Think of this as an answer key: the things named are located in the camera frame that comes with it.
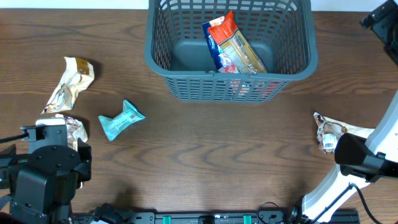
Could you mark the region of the colourful tissue pack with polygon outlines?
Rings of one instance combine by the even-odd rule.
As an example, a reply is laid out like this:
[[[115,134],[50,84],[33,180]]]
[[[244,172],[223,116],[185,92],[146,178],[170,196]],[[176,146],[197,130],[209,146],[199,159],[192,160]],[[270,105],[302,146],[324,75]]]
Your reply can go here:
[[[218,72],[252,72],[249,44],[236,25],[232,11],[225,16],[204,22],[202,28]]]

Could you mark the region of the orange cracker package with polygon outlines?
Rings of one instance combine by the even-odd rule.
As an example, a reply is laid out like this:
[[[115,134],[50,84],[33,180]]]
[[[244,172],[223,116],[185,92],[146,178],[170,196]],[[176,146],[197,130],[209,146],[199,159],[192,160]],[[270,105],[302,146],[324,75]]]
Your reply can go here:
[[[252,75],[267,72],[262,60],[236,25],[232,11],[225,16],[203,23],[202,28],[218,72]],[[251,85],[252,81],[231,80],[228,97],[231,98],[234,93],[239,98],[248,96],[253,100],[258,96],[264,99],[271,96],[278,83],[273,82],[270,87],[265,87],[264,82],[259,82],[254,88]]]

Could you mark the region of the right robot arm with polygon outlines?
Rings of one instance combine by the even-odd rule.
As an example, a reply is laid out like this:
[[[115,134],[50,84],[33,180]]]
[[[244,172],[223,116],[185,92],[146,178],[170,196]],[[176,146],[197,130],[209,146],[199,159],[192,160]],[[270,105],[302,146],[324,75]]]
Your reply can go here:
[[[384,51],[397,65],[397,1],[386,1],[360,21],[384,43]],[[344,133],[335,148],[332,170],[300,204],[292,208],[286,223],[354,223],[339,207],[355,192],[374,223],[360,189],[380,178],[397,179],[397,91],[381,122],[366,138]]]

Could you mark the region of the grey plastic basket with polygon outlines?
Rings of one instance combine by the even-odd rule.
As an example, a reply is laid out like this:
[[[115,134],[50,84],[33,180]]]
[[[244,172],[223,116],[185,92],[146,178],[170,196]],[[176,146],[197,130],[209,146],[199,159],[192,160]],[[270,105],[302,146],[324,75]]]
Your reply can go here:
[[[150,0],[144,58],[185,101],[262,103],[318,64],[310,0]]]

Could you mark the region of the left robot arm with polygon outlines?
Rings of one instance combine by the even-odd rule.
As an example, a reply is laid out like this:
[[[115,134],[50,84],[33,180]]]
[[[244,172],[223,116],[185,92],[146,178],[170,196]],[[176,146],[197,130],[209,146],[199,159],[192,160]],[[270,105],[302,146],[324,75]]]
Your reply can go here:
[[[67,123],[45,118],[22,133],[4,138],[1,151],[1,206],[10,206],[4,218],[13,223],[130,223],[131,210],[105,203],[90,215],[74,215],[71,201],[80,185],[91,179],[91,147],[78,140],[68,146]]]

